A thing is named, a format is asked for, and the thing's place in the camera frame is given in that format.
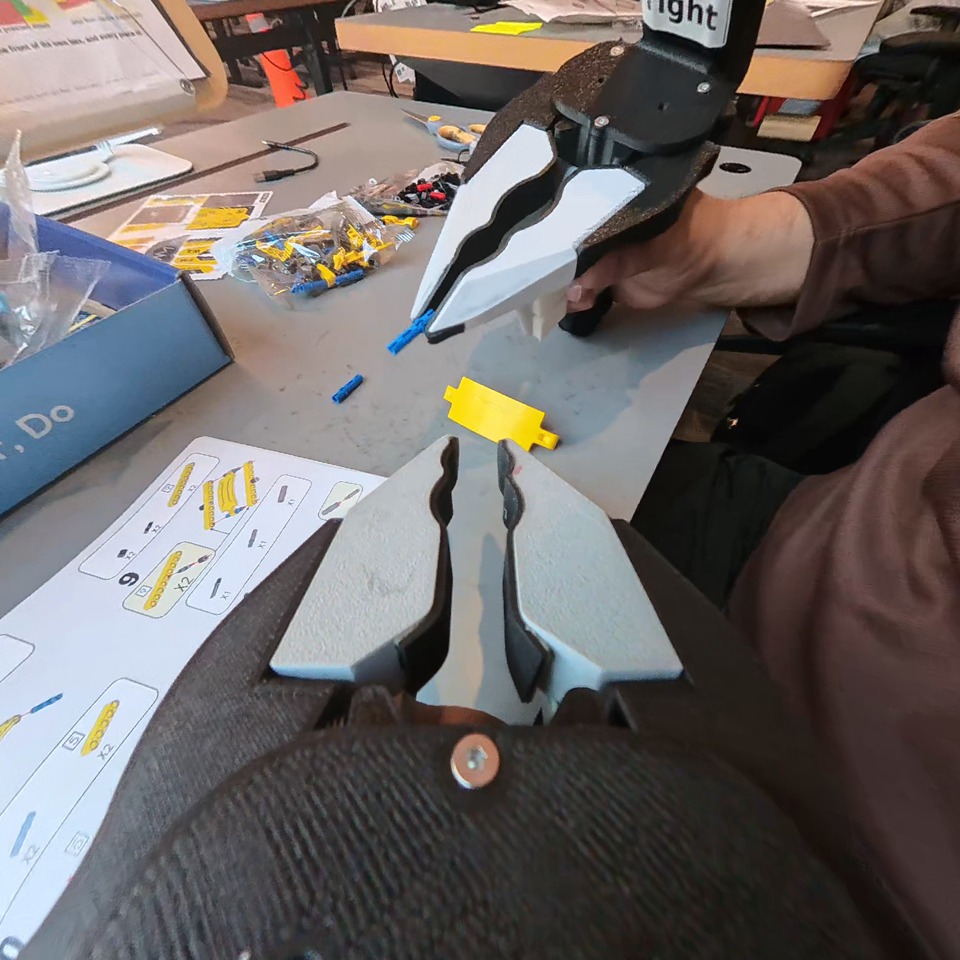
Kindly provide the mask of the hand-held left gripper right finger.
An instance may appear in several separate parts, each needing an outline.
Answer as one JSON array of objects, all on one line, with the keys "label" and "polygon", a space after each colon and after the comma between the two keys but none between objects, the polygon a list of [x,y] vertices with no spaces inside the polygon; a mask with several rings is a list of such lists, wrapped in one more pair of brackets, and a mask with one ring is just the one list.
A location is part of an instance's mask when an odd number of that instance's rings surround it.
[{"label": "hand-held left gripper right finger", "polygon": [[606,511],[510,439],[497,445],[506,529],[504,646],[522,703],[548,724],[573,690],[684,677]]}]

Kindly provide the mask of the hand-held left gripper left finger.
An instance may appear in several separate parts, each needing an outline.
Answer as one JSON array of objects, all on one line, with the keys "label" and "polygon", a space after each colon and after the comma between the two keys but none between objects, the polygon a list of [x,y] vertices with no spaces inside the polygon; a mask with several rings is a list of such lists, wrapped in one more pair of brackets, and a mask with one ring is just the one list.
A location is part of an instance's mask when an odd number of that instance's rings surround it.
[{"label": "hand-held left gripper left finger", "polygon": [[347,512],[275,648],[275,674],[415,695],[440,671],[459,452],[458,438],[439,438]]}]

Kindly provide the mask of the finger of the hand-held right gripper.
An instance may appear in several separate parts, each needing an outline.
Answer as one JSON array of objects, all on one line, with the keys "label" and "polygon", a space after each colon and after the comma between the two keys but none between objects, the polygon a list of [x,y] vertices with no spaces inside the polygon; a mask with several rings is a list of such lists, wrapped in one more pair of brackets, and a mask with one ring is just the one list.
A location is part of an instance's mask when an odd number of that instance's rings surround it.
[{"label": "finger of the hand-held right gripper", "polygon": [[516,313],[541,341],[565,317],[564,295],[585,241],[642,195],[645,182],[622,168],[573,174],[546,213],[509,232],[505,244],[468,267],[433,308],[426,339],[436,344]]},{"label": "finger of the hand-held right gripper", "polygon": [[463,182],[419,283],[412,319],[438,311],[454,284],[546,203],[547,173],[556,159],[551,135],[524,123]]}]

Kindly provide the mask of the yellow curved arc beam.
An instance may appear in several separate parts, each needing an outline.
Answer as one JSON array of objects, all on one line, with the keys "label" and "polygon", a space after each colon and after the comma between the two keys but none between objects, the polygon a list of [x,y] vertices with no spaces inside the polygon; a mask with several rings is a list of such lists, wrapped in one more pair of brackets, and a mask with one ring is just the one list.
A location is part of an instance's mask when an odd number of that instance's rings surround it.
[{"label": "yellow curved arc beam", "polygon": [[463,377],[458,386],[447,386],[443,399],[449,404],[450,421],[491,442],[510,440],[530,451],[555,450],[561,441],[545,428],[544,411],[473,379]]}]

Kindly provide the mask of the clear bag yellow grey parts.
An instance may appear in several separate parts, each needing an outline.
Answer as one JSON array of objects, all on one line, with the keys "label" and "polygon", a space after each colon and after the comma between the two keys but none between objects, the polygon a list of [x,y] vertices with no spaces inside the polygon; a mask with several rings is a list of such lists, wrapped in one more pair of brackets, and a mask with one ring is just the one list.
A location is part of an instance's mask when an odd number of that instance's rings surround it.
[{"label": "clear bag yellow grey parts", "polygon": [[229,276],[294,306],[361,282],[415,235],[385,225],[354,198],[340,198],[247,221],[213,252]]}]

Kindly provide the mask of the blue cardboard kit box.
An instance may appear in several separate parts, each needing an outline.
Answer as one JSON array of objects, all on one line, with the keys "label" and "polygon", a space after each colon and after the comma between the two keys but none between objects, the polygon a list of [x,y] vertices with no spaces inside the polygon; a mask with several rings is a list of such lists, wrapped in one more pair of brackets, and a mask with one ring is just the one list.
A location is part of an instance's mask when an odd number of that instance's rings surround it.
[{"label": "blue cardboard kit box", "polygon": [[38,218],[42,252],[103,260],[91,299],[113,312],[1,373],[6,515],[234,361],[186,273]]}]

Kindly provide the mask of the clear bag yellow gear parts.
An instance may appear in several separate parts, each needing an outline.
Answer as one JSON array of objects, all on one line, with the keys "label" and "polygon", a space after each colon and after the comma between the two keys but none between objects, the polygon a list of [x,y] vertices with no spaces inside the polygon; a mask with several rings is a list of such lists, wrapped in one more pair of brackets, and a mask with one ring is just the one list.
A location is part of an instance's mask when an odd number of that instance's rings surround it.
[{"label": "clear bag yellow gear parts", "polygon": [[42,250],[38,219],[21,159],[22,133],[12,139],[2,171],[1,367],[62,341],[96,285],[108,274],[104,259]]}]

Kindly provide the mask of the person's right forearm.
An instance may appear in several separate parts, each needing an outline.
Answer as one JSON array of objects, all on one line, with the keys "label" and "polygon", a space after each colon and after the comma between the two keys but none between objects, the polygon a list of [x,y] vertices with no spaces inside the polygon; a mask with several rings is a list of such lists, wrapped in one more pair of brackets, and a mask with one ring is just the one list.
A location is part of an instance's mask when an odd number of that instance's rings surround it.
[{"label": "person's right forearm", "polygon": [[803,207],[812,250],[792,299],[738,309],[749,329],[784,341],[862,309],[958,300],[957,112],[780,193]]}]

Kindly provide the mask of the wooden-edged background desk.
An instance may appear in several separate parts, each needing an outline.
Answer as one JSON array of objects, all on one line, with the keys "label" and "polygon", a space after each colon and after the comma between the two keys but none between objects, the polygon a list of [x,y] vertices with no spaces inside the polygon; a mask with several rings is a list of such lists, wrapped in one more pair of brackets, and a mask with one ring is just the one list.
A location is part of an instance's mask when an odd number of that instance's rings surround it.
[{"label": "wooden-edged background desk", "polygon": [[[819,28],[826,39],[821,50],[757,48],[738,91],[780,99],[833,99],[870,36],[881,7],[882,2],[845,5],[821,18]],[[465,8],[430,4],[342,17],[335,21],[335,29],[341,49],[348,52],[534,73],[555,72],[596,44],[621,38],[635,42],[640,35],[623,24],[548,23],[516,35],[474,30],[480,23],[524,19],[514,8],[494,10],[475,20]]]}]

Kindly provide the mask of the grey desk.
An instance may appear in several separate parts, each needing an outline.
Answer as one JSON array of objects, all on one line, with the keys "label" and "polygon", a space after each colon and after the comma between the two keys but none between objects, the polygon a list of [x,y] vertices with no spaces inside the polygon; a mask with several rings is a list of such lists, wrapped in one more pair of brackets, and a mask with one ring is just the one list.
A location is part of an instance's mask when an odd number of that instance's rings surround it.
[{"label": "grey desk", "polygon": [[[460,440],[450,545],[450,655],[420,693],[525,722],[503,651],[506,531],[497,450],[448,419],[448,386],[471,378],[545,413],[560,438],[535,455],[614,519],[629,520],[718,339],[720,313],[644,313],[621,304],[590,337],[541,341],[511,314],[396,356],[441,223],[428,218],[374,276],[287,309],[233,278],[200,282],[234,363],[2,519],[2,614],[111,526],[200,436],[388,476],[441,435]],[[340,405],[332,395],[364,384]]]}]

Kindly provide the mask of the person's right hand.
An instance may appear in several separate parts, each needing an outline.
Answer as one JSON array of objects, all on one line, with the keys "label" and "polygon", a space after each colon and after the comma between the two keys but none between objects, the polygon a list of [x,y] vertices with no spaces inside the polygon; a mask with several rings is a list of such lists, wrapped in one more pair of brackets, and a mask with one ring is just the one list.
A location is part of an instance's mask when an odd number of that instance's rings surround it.
[{"label": "person's right hand", "polygon": [[617,246],[574,279],[566,306],[586,311],[605,292],[641,311],[792,305],[813,241],[810,216],[789,193],[722,199],[695,190],[663,234]]}]

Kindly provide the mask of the clear bag black red parts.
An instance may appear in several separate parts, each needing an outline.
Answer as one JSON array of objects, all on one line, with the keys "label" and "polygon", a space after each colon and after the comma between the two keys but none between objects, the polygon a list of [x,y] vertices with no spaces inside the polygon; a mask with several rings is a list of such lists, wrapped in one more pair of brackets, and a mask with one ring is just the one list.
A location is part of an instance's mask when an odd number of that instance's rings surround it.
[{"label": "clear bag black red parts", "polygon": [[459,191],[461,173],[457,165],[429,167],[357,186],[349,197],[382,220],[443,217]]}]

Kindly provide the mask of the orange plastic object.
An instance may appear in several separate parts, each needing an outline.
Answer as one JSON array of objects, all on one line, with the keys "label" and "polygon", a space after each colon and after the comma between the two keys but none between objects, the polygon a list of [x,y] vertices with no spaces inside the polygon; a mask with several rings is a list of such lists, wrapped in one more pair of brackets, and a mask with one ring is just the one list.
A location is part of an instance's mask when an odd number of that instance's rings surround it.
[{"label": "orange plastic object", "polygon": [[257,59],[277,108],[284,109],[309,99],[308,88],[285,50],[263,52],[257,55]]}]

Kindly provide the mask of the instruction booklet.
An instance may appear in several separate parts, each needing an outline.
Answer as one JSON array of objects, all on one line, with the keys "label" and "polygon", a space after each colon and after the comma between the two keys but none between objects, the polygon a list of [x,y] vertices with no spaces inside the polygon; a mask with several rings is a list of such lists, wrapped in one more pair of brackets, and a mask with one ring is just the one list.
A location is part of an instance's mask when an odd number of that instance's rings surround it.
[{"label": "instruction booklet", "polygon": [[2,618],[2,958],[64,893],[146,725],[214,628],[381,482],[196,438]]}]

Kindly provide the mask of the person's brown shirt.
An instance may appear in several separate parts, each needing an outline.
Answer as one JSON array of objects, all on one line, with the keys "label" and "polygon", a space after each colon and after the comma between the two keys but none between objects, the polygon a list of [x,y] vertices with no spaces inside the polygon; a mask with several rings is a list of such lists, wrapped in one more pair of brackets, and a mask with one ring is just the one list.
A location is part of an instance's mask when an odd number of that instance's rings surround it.
[{"label": "person's brown shirt", "polygon": [[934,958],[959,950],[959,401],[936,390],[801,481],[730,615],[831,754],[871,870]]}]

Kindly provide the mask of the yellow black sticker sheet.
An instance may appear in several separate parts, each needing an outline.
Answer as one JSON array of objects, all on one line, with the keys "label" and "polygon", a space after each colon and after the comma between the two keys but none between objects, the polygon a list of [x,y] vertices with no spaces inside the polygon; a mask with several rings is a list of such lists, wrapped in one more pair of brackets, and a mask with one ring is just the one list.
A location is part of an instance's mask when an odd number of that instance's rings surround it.
[{"label": "yellow black sticker sheet", "polygon": [[221,279],[214,246],[258,219],[273,191],[153,195],[109,235],[111,243],[186,274],[196,282]]}]

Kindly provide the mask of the wooden document stand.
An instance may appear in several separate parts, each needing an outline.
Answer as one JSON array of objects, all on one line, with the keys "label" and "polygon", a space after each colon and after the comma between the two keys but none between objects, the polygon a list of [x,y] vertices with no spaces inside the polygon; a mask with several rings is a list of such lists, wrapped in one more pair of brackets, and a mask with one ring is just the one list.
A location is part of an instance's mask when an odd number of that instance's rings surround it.
[{"label": "wooden document stand", "polygon": [[192,170],[190,161],[140,140],[219,106],[227,94],[226,71],[190,2],[148,2],[159,3],[208,76],[152,93],[124,93],[88,107],[3,113],[1,104],[2,161],[20,131],[21,160],[37,214],[87,207]]}]

